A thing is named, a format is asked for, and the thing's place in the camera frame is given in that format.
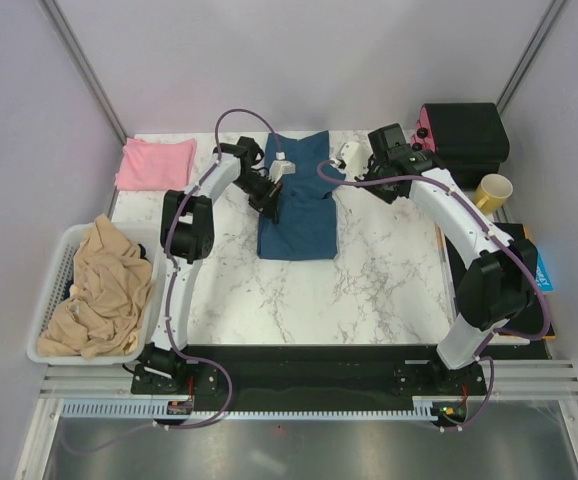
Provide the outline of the blue t-shirt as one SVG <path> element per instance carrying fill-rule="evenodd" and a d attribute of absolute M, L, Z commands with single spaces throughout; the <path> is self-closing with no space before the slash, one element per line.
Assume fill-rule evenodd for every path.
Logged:
<path fill-rule="evenodd" d="M 263 260 L 332 260 L 338 254 L 337 205 L 333 191 L 337 186 L 320 178 L 318 165 L 329 159 L 328 131 L 302 139 L 270 135 L 265 146 L 265 165 L 269 167 L 281 147 L 296 171 L 281 178 L 279 220 L 260 216 L 257 254 Z"/>

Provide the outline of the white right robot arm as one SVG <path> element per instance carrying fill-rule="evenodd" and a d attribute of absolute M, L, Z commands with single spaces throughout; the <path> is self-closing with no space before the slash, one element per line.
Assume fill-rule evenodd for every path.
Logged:
<path fill-rule="evenodd" d="M 536 299 L 537 249 L 498 228 L 471 202 L 437 154 L 409 145 L 398 124 L 374 130 L 368 145 L 344 145 L 349 175 L 379 199 L 404 197 L 440 227 L 466 269 L 455 288 L 456 319 L 427 368 L 436 392 L 452 392 L 493 334 Z"/>

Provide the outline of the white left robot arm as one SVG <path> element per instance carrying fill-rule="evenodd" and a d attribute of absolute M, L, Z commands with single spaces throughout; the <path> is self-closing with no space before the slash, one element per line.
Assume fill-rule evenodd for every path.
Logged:
<path fill-rule="evenodd" d="M 188 316 L 195 282 L 203 261 L 215 242 L 214 206 L 226 188 L 235 185 L 249 205 L 263 217 L 279 220 L 281 179 L 295 172 L 284 151 L 272 158 L 269 167 L 260 145 L 250 137 L 235 144 L 219 143 L 212 162 L 198 180 L 182 191 L 165 193 L 161 245 L 167 261 L 160 313 L 150 342 L 139 356 L 136 379 L 156 383 L 167 393 L 177 393 L 188 382 L 186 363 L 197 357 L 182 353 L 188 343 Z"/>

